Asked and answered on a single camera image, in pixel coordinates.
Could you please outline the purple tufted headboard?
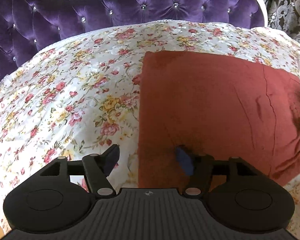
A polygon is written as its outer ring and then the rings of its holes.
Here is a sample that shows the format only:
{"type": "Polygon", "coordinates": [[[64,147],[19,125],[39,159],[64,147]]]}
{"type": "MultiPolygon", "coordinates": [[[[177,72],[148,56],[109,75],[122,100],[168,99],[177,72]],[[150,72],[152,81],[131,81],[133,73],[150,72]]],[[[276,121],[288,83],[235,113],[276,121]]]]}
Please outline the purple tufted headboard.
{"type": "Polygon", "coordinates": [[[157,20],[265,27],[263,0],[0,0],[0,81],[38,51],[93,30],[157,20]]]}

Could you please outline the floral bed sheet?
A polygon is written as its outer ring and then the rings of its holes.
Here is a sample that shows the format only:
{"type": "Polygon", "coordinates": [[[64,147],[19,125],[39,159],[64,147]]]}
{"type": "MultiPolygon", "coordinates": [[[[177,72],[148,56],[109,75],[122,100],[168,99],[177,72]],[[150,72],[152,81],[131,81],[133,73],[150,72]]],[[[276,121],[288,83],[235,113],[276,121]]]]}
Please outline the floral bed sheet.
{"type": "Polygon", "coordinates": [[[148,51],[228,55],[300,78],[300,44],[284,32],[165,20],[91,31],[54,43],[0,82],[0,238],[6,195],[51,160],[120,146],[113,188],[138,184],[139,92],[148,51]]]}

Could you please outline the red pants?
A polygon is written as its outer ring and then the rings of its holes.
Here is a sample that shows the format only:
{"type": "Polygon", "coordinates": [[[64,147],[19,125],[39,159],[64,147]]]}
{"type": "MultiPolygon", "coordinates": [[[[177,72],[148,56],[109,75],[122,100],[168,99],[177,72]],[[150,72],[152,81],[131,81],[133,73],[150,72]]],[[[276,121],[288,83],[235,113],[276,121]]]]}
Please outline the red pants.
{"type": "Polygon", "coordinates": [[[300,79],[190,51],[146,53],[140,82],[139,187],[184,188],[175,148],[240,157],[280,185],[300,174],[300,79]]]}

